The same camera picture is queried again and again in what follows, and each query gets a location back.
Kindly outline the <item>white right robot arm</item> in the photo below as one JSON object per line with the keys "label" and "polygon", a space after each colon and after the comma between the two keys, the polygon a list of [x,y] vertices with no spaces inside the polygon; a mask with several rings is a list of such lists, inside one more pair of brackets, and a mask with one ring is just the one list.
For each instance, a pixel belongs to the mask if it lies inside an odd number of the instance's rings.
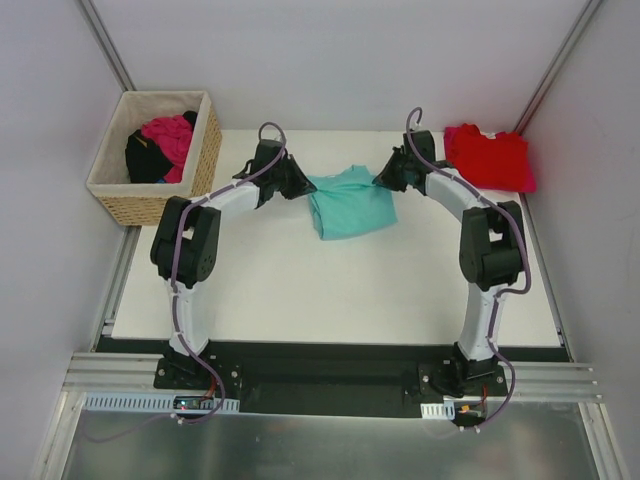
{"label": "white right robot arm", "polygon": [[460,222],[458,261],[468,283],[465,320],[451,358],[430,375],[430,384],[453,397],[473,394],[497,371],[496,337],[506,296],[531,287],[521,207],[489,200],[438,161],[428,130],[405,132],[403,145],[392,150],[373,184],[396,192],[411,186]]}

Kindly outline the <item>wicker basket with liner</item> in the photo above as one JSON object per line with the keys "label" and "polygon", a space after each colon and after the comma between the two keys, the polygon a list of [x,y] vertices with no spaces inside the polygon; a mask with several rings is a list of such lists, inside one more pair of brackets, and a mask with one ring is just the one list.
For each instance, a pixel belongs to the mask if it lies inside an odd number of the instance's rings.
{"label": "wicker basket with liner", "polygon": [[[134,184],[129,179],[125,147],[130,134],[156,117],[187,110],[197,113],[182,181]],[[86,181],[87,189],[122,226],[156,225],[167,200],[201,196],[215,177],[222,133],[210,95],[205,91],[126,91],[104,134]]]}

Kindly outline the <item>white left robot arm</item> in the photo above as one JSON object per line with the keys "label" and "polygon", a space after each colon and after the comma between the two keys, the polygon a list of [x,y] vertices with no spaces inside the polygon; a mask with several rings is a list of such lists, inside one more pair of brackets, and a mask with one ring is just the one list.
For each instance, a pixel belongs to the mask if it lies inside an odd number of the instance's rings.
{"label": "white left robot arm", "polygon": [[283,140],[261,139],[253,158],[226,186],[166,202],[150,259],[170,298],[172,334],[164,358],[188,388],[202,388],[211,377],[212,367],[202,358],[209,334],[194,306],[198,286],[214,270],[222,222],[260,208],[276,193],[293,200],[315,191]]}

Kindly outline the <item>teal t shirt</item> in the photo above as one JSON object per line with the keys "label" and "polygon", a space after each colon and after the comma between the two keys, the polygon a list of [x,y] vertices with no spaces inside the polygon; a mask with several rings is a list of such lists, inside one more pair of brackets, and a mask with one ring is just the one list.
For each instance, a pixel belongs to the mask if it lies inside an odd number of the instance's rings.
{"label": "teal t shirt", "polygon": [[397,223],[391,192],[373,183],[366,166],[352,165],[310,181],[316,187],[309,195],[312,224],[323,241],[351,239]]}

